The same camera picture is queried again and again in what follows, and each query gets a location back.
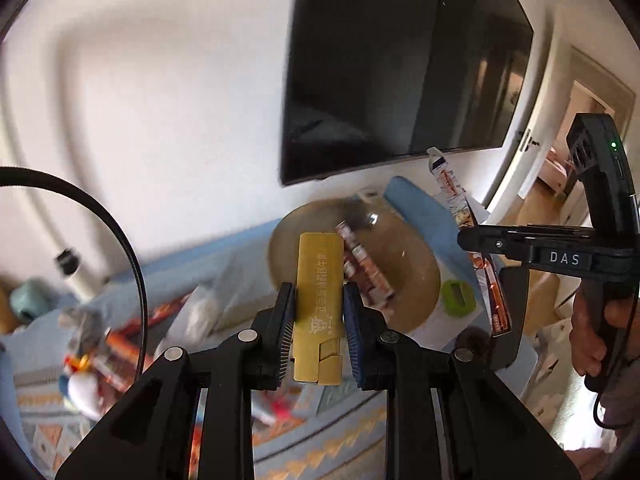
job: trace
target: screw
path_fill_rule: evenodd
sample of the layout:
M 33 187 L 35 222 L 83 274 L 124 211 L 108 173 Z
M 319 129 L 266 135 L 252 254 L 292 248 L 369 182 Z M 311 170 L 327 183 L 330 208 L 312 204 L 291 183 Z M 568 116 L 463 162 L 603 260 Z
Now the screw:
M 252 330 L 251 328 L 242 330 L 242 332 L 238 334 L 238 339 L 243 343 L 249 343 L 257 337 L 258 337 L 258 333 L 255 330 Z
M 400 334 L 394 330 L 385 330 L 380 334 L 380 339 L 385 343 L 393 344 L 400 341 Z
M 182 357 L 182 348 L 172 346 L 164 352 L 164 358 L 167 361 L 177 361 Z
M 453 351 L 453 355 L 458 361 L 462 361 L 463 363 L 468 363 L 474 358 L 474 353 L 468 348 L 456 348 Z

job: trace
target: snack wrapper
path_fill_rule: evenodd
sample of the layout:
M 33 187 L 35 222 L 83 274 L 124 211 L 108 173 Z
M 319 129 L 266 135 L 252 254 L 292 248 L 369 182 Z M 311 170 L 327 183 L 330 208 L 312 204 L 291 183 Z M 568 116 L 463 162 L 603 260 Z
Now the snack wrapper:
M 446 195 L 449 211 L 456 219 L 458 227 L 477 225 L 476 218 L 466 200 L 465 190 L 458 183 L 447 160 L 435 148 L 428 149 L 427 153 L 430 155 L 429 169 L 431 174 L 436 178 L 440 189 Z M 509 333 L 511 331 L 511 316 L 491 256 L 470 252 L 469 257 L 474 266 L 476 278 L 478 278 L 484 307 L 491 320 L 492 336 Z

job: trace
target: black cable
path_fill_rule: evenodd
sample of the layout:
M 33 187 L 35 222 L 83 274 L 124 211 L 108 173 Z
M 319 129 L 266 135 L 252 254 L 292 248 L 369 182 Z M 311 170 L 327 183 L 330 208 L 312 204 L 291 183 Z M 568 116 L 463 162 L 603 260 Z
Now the black cable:
M 14 168 L 0 166 L 0 187 L 17 186 L 17 187 L 35 187 L 37 189 L 45 189 L 66 196 L 80 205 L 83 205 L 93 214 L 95 214 L 104 224 L 111 230 L 113 235 L 119 241 L 122 249 L 127 255 L 129 265 L 133 270 L 133 277 L 138 286 L 138 298 L 140 299 L 140 353 L 138 354 L 138 364 L 136 365 L 137 380 L 142 375 L 146 356 L 146 331 L 148 327 L 146 304 L 145 282 L 142 278 L 142 269 L 136 257 L 136 253 L 127 240 L 124 231 L 115 221 L 115 218 L 91 195 L 85 193 L 79 187 L 50 175 L 42 171 L 28 170 L 27 168 Z
M 609 380 L 611 376 L 615 373 L 616 369 L 618 368 L 620 359 L 626 352 L 626 345 L 629 342 L 631 327 L 633 326 L 634 319 L 636 317 L 636 308 L 638 307 L 638 294 L 640 294 L 640 283 L 636 285 L 636 288 L 634 289 L 634 302 L 633 302 L 633 305 L 631 306 L 631 314 L 629 314 L 629 321 L 626 324 L 625 336 L 622 340 L 622 346 L 620 347 L 620 350 L 616 354 L 616 357 L 610 368 L 610 373 L 604 378 L 604 384 L 602 386 L 602 389 L 598 392 L 598 395 L 596 396 L 596 400 L 593 403 L 593 421 L 598 426 L 600 426 L 603 430 L 614 430 L 614 431 L 621 430 L 622 428 L 626 428 L 627 426 L 633 423 L 633 421 L 629 421 L 626 424 L 607 424 L 604 421 L 600 420 L 600 417 L 598 415 L 598 406 L 600 405 L 600 399 L 602 398 L 602 394 L 606 391 L 607 386 L 609 385 Z

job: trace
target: black television screen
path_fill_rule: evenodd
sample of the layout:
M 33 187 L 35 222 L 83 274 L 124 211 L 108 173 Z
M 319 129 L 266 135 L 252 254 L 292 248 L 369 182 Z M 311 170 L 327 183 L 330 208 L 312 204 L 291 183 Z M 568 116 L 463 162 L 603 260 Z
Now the black television screen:
M 532 37 L 518 0 L 295 0 L 282 183 L 501 146 Z

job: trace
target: gold lighter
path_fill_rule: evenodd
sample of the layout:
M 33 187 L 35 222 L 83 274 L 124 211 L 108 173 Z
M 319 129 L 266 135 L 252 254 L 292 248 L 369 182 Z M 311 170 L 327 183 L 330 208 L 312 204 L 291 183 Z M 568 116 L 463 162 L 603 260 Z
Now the gold lighter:
M 303 233 L 298 253 L 293 378 L 340 384 L 342 361 L 342 238 L 336 233 Z

